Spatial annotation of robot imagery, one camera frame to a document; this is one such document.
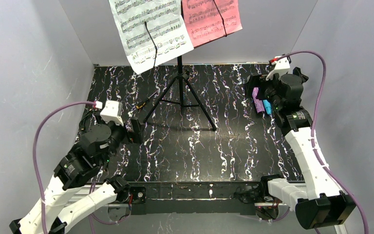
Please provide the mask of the blue toy microphone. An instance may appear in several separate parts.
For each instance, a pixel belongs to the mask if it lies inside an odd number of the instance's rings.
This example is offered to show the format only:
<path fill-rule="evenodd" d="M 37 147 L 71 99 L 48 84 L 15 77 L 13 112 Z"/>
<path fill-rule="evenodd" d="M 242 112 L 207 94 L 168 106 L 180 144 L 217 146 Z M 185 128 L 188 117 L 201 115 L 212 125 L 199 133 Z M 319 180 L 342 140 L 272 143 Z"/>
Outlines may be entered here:
<path fill-rule="evenodd" d="M 262 101 L 263 103 L 263 106 L 264 106 L 264 109 L 265 109 L 265 112 L 268 114 L 268 115 L 272 115 L 272 107 L 271 107 L 271 104 L 268 100 L 263 100 Z"/>

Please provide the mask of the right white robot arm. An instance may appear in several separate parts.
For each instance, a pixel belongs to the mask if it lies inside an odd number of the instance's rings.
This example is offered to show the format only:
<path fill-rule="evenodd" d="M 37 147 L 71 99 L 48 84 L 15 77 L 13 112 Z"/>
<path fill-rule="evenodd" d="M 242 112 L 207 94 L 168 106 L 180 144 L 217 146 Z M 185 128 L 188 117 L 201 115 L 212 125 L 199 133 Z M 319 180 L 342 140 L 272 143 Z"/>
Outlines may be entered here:
<path fill-rule="evenodd" d="M 326 172 L 325 159 L 311 136 L 313 120 L 301 106 L 307 80 L 306 75 L 298 73 L 274 74 L 272 79 L 249 75 L 245 86 L 250 91 L 258 88 L 257 98 L 271 104 L 275 123 L 293 150 L 304 178 L 302 188 L 279 174 L 262 176 L 258 196 L 284 202 L 308 230 L 343 224 L 356 204 Z"/>

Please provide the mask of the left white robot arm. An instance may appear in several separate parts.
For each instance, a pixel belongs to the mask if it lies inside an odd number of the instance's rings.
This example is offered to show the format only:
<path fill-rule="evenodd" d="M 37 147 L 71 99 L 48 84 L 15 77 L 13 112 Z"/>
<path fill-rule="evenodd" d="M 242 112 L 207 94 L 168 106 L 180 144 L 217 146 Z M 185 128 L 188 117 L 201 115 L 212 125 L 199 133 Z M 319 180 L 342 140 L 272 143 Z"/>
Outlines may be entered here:
<path fill-rule="evenodd" d="M 82 135 L 54 170 L 44 201 L 38 201 L 21 219 L 9 228 L 14 234 L 66 234 L 79 221 L 114 201 L 132 199 L 130 185 L 120 175 L 105 179 L 94 192 L 69 205 L 70 199 L 95 177 L 108 163 L 120 144 L 140 144 L 144 126 L 131 119 L 132 131 L 115 122 L 96 124 Z"/>

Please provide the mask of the purple glitter microphone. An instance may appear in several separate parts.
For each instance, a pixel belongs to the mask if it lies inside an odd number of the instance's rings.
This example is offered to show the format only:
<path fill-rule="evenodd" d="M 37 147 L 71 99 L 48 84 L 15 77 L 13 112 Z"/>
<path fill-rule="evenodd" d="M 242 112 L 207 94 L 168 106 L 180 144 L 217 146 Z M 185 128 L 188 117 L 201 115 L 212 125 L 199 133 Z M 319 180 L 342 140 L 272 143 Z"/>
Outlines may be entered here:
<path fill-rule="evenodd" d="M 262 100 L 257 98 L 258 92 L 259 92 L 259 88 L 254 87 L 252 90 L 252 99 L 253 99 L 257 114 L 260 114 L 260 113 L 265 112 L 265 108 L 264 108 Z"/>

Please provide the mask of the white sheet music page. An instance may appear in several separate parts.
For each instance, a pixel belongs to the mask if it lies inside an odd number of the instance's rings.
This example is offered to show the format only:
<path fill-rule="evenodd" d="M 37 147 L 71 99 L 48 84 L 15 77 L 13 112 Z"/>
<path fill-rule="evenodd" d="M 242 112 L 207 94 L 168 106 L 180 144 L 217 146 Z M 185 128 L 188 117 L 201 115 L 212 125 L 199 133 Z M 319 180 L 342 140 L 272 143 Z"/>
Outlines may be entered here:
<path fill-rule="evenodd" d="M 194 49 L 180 0 L 111 0 L 127 60 L 141 74 Z"/>

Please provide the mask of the black round-base mic stand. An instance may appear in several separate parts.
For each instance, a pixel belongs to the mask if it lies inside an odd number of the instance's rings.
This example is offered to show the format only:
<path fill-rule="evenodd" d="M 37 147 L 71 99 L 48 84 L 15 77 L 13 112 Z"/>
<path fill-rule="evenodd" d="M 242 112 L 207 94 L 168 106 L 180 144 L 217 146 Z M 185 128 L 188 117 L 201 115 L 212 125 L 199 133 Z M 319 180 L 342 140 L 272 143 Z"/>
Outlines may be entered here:
<path fill-rule="evenodd" d="M 309 79 L 309 77 L 307 76 L 307 75 L 305 75 L 305 74 L 303 74 L 302 72 L 301 72 L 301 69 L 299 68 L 299 67 L 295 67 L 294 69 L 293 69 L 293 75 L 295 75 L 295 76 L 297 76 L 297 77 L 299 77 L 300 78 L 300 80 L 301 80 L 301 83 L 305 83 L 305 82 L 307 82 L 308 81 L 308 79 Z"/>

